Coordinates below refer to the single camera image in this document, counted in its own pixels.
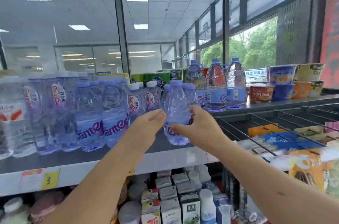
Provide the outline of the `person's right hand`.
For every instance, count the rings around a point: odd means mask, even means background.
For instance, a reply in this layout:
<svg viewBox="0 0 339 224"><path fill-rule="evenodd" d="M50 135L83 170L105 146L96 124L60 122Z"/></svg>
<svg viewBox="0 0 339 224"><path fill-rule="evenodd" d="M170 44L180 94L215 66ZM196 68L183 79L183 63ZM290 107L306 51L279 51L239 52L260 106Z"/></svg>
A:
<svg viewBox="0 0 339 224"><path fill-rule="evenodd" d="M190 106L192 130L185 136L194 145L218 157L229 138L223 133L216 120L197 105Z"/></svg>

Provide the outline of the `small clear water bottle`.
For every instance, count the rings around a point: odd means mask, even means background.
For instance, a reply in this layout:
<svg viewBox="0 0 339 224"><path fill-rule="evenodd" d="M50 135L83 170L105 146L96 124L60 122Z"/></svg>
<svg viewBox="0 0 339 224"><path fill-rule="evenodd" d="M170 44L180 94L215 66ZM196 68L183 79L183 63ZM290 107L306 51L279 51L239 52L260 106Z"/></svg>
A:
<svg viewBox="0 0 339 224"><path fill-rule="evenodd" d="M178 135L170 128L172 124L188 126L192 123L189 103L181 80L170 81L170 87L165 98L163 110L166 113L163 132L167 140L175 146L187 145L189 143L188 138Z"/></svg>

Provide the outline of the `person's right forearm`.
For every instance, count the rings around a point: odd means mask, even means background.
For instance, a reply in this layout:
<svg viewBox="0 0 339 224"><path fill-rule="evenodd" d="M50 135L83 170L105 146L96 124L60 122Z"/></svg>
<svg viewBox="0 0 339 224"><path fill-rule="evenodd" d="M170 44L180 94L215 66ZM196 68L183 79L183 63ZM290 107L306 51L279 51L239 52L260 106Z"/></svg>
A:
<svg viewBox="0 0 339 224"><path fill-rule="evenodd" d="M236 177L271 224L339 224L339 199L278 170L225 135L210 153Z"/></svg>

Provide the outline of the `group of white milk cartons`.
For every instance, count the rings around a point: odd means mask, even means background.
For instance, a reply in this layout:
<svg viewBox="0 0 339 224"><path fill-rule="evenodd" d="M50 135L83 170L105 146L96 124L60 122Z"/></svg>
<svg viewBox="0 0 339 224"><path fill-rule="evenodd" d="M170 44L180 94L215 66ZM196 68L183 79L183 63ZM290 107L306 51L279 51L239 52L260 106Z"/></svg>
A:
<svg viewBox="0 0 339 224"><path fill-rule="evenodd" d="M150 175L141 195L140 224L202 224L202 183L198 172L189 167L184 172L158 171Z"/></svg>

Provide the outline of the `white bottle blue label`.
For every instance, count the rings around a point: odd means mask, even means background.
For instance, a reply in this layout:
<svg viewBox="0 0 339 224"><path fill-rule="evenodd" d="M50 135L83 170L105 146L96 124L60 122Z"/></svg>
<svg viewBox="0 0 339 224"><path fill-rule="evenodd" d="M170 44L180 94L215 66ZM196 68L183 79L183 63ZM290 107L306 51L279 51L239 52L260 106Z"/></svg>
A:
<svg viewBox="0 0 339 224"><path fill-rule="evenodd" d="M213 194L208 189L199 192L201 224L217 224L216 206L213 202Z"/></svg>

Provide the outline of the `red instant noodle cup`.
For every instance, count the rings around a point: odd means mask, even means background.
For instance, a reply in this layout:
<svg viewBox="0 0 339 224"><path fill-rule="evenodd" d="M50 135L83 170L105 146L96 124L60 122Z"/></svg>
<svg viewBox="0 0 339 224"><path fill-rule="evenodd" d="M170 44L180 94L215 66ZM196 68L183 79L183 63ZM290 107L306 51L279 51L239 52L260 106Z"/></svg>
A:
<svg viewBox="0 0 339 224"><path fill-rule="evenodd" d="M250 104L268 103L272 101L275 85L269 83L251 84L249 87Z"/></svg>

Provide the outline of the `blue white drink carton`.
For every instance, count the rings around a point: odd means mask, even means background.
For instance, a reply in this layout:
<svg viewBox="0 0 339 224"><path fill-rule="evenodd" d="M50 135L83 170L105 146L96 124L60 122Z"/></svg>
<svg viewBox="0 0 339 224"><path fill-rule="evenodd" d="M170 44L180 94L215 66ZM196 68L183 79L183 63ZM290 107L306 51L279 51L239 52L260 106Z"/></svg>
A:
<svg viewBox="0 0 339 224"><path fill-rule="evenodd" d="M227 195L213 195L213 202L216 207L216 223L231 224L231 203Z"/></svg>

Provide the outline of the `grey metal shelf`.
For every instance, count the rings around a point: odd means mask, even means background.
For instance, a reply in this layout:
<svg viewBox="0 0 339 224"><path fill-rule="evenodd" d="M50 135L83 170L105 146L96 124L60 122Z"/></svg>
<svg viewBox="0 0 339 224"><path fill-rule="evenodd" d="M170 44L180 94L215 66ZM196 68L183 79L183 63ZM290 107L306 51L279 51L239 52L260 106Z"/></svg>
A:
<svg viewBox="0 0 339 224"><path fill-rule="evenodd" d="M23 158L0 160L0 197L29 193L19 191L21 175L29 170L43 169L44 174L60 169L58 185L55 188L77 185L107 151L108 148L105 147L89 153L81 150L70 153L58 151L45 156L32 154ZM131 174L139 175L218 161L216 157L190 144L181 147L169 144L161 132L156 135L155 142Z"/></svg>

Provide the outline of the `blue snack packet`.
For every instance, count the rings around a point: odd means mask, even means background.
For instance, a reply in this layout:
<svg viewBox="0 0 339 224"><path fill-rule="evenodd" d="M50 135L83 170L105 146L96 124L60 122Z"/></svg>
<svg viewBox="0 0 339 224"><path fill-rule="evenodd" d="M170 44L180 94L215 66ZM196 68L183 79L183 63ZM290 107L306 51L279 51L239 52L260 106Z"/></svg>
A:
<svg viewBox="0 0 339 224"><path fill-rule="evenodd" d="M258 139L264 143L276 147L278 150L292 151L325 147L325 145L321 143L313 140L307 140L292 132L265 134L258 137Z"/></svg>

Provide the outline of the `blue instant noodle bowl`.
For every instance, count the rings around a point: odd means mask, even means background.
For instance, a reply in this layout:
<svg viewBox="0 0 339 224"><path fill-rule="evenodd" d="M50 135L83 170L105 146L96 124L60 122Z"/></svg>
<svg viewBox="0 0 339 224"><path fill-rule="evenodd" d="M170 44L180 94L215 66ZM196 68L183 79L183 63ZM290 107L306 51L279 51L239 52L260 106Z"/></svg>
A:
<svg viewBox="0 0 339 224"><path fill-rule="evenodd" d="M292 84L297 65L277 65L266 67L266 80L273 85Z"/></svg>

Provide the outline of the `pale yellow snack packet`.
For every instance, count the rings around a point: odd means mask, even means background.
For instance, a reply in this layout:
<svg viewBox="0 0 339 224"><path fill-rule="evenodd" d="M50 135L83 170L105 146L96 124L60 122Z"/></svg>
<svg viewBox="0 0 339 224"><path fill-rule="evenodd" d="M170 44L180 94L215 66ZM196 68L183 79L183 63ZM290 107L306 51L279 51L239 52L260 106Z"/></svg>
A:
<svg viewBox="0 0 339 224"><path fill-rule="evenodd" d="M319 136L324 134L324 127L316 125L316 126L308 126L302 128L295 128L294 132L299 135L311 137L311 136Z"/></svg>

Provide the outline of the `pink drink bottle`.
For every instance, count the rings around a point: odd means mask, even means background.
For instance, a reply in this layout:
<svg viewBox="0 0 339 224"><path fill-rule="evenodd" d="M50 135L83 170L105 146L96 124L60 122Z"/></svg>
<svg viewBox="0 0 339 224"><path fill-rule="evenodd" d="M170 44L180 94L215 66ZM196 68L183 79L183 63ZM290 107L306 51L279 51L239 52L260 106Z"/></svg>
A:
<svg viewBox="0 0 339 224"><path fill-rule="evenodd" d="M41 224L41 222L56 210L57 206L61 204L64 199L64 194L57 191L47 193L36 201L29 211L32 224Z"/></svg>

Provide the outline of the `clear bottle red white label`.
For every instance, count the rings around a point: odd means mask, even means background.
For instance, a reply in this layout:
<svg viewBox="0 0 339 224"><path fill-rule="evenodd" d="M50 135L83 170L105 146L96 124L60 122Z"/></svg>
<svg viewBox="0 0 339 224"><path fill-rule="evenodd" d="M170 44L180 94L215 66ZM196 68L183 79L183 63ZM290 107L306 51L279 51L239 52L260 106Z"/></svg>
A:
<svg viewBox="0 0 339 224"><path fill-rule="evenodd" d="M19 76L0 77L0 160L37 152L24 95L25 82Z"/></svg>

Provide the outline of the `white drink bottle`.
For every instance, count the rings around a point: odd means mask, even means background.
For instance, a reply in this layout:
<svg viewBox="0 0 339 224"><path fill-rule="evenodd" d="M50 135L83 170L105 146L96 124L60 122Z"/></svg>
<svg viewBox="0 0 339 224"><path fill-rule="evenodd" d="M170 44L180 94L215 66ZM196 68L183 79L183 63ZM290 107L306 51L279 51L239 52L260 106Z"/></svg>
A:
<svg viewBox="0 0 339 224"><path fill-rule="evenodd" d="M30 224L28 207L21 197L14 197L4 205L4 216L0 224Z"/></svg>

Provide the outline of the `red poster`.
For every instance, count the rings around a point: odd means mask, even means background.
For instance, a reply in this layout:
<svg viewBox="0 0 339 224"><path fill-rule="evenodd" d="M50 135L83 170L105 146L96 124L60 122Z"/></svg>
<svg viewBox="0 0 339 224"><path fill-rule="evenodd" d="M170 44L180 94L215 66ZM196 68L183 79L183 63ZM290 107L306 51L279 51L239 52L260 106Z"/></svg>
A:
<svg viewBox="0 0 339 224"><path fill-rule="evenodd" d="M324 86L339 89L339 0L326 0L320 62Z"/></svg>

